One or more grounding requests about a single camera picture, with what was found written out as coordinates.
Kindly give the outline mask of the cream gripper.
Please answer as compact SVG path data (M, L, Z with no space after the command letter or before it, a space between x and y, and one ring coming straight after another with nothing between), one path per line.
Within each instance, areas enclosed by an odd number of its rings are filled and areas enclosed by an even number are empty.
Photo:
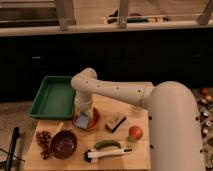
M93 117L93 106L92 106L92 99L84 100L82 98L75 99L75 114L77 116L83 112L89 119Z

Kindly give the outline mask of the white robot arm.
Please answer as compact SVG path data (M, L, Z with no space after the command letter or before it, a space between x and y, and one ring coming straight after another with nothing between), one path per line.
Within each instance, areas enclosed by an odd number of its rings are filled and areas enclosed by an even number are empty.
M71 79L82 110L99 94L148 111L152 171L205 171L199 112L191 90L176 81L156 86L103 81L92 68Z

